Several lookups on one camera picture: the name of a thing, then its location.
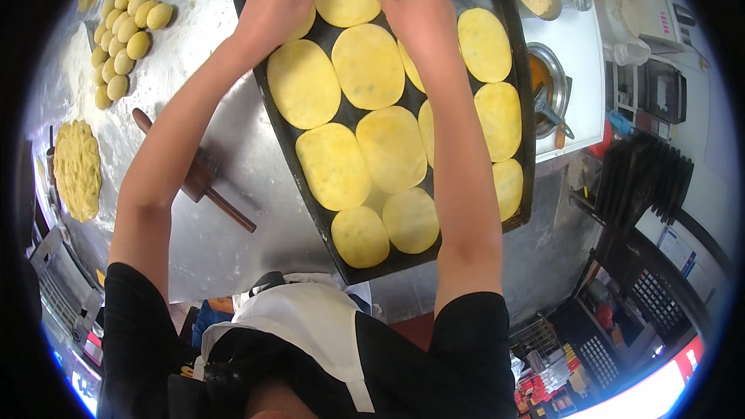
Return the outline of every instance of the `stainless steel counter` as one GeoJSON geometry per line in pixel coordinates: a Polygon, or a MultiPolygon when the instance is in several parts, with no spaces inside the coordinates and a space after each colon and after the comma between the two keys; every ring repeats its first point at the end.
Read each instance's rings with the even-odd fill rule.
{"type": "MultiPolygon", "coordinates": [[[[106,273],[119,185],[144,137],[132,119],[132,109],[140,107],[155,119],[165,103],[237,24],[232,0],[160,0],[174,5],[173,23],[166,29],[149,32],[152,48],[130,73],[126,97],[114,102],[106,111],[99,111],[93,102],[93,69],[88,61],[92,31],[100,21],[98,10],[103,1],[98,0],[88,12],[81,14],[76,10],[77,0],[70,0],[69,9],[52,32],[29,90],[24,125],[27,138],[33,141],[33,153],[40,160],[34,164],[36,189],[42,198],[46,194],[43,178],[47,173],[41,169],[45,166],[44,152],[49,147],[49,126],[54,125],[56,133],[62,121],[84,118],[98,140],[102,176],[98,216],[81,224],[68,213],[62,215],[75,251],[92,274],[96,269],[106,273]]],[[[565,39],[562,46],[567,58],[578,67],[601,68],[602,56],[595,44],[599,37],[590,45],[586,41],[588,35],[594,36],[597,32],[594,10],[568,14],[565,9],[563,14],[568,18],[563,27],[582,26],[584,29],[573,37],[555,33],[554,38],[561,34],[565,39]]],[[[555,22],[529,26],[524,21],[526,41],[539,41],[537,36],[544,35],[535,32],[536,26],[557,23],[564,23],[562,17],[555,22]]],[[[547,27],[541,31],[551,33],[547,27]]],[[[564,61],[563,64],[565,69],[572,67],[564,61]]],[[[603,113],[602,84],[602,74],[586,82],[591,92],[582,100],[582,107],[585,107],[582,110],[591,111],[593,120],[603,113]]],[[[577,78],[574,87],[573,99],[582,88],[577,78]]],[[[587,140],[602,133],[601,123],[594,121],[591,125],[587,140]]],[[[258,228],[256,233],[248,234],[209,200],[195,204],[179,192],[172,212],[170,301],[196,301],[246,291],[270,270],[334,272],[284,161],[250,73],[239,80],[219,104],[202,147],[218,164],[219,182],[215,189],[258,228]]],[[[578,146],[568,144],[565,150],[572,148],[578,149],[578,146]]],[[[542,151],[544,156],[551,156],[542,151]]],[[[42,204],[42,211],[49,223],[57,222],[48,204],[42,204]]]]}

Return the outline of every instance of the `white apron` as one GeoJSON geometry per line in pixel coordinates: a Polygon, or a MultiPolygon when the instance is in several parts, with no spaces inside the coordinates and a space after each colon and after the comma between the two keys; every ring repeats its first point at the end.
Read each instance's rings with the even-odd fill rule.
{"type": "Polygon", "coordinates": [[[285,280],[304,283],[279,285],[247,301],[244,298],[232,321],[207,328],[202,336],[202,355],[194,363],[194,378],[203,380],[204,362],[222,335],[234,327],[248,327],[271,333],[305,351],[327,374],[346,383],[358,412],[375,412],[357,349],[357,304],[329,286],[332,280],[328,275],[293,276],[287,275],[285,280]]]}

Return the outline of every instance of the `floor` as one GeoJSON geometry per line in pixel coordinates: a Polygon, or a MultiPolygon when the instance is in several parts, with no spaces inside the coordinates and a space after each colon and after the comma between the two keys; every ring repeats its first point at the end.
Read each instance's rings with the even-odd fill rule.
{"type": "MultiPolygon", "coordinates": [[[[535,179],[530,223],[504,235],[502,287],[512,327],[537,311],[550,313],[571,294],[599,231],[593,219],[566,200],[566,172],[572,172],[572,165],[548,170],[535,179]]],[[[434,308],[437,264],[371,280],[370,289],[376,316],[388,324],[428,314],[434,308]]]]}

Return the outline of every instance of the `hand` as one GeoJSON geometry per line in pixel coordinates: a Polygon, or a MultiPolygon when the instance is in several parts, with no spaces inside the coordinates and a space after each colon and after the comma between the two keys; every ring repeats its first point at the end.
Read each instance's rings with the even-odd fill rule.
{"type": "Polygon", "coordinates": [[[311,11],[315,0],[246,0],[233,37],[261,59],[293,33],[311,11]]]}
{"type": "Polygon", "coordinates": [[[419,75],[461,60],[455,7],[450,0],[379,0],[390,28],[419,75]]]}

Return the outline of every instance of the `wooden rolling pin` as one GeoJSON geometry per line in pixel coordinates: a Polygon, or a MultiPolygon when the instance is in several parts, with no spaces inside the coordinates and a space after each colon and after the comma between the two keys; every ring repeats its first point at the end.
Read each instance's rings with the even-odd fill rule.
{"type": "MultiPolygon", "coordinates": [[[[145,135],[150,131],[150,127],[153,126],[150,117],[136,107],[132,109],[132,117],[134,117],[135,123],[137,123],[137,126],[139,126],[145,135]]],[[[233,220],[238,222],[241,227],[248,230],[249,233],[253,233],[256,229],[256,224],[251,222],[238,209],[234,208],[217,191],[213,190],[212,183],[214,182],[215,176],[210,169],[198,157],[194,157],[194,160],[191,161],[191,167],[189,167],[189,173],[186,174],[186,178],[184,178],[184,182],[181,185],[181,191],[194,202],[199,202],[203,196],[207,196],[220,209],[233,218],[233,220]]]]}

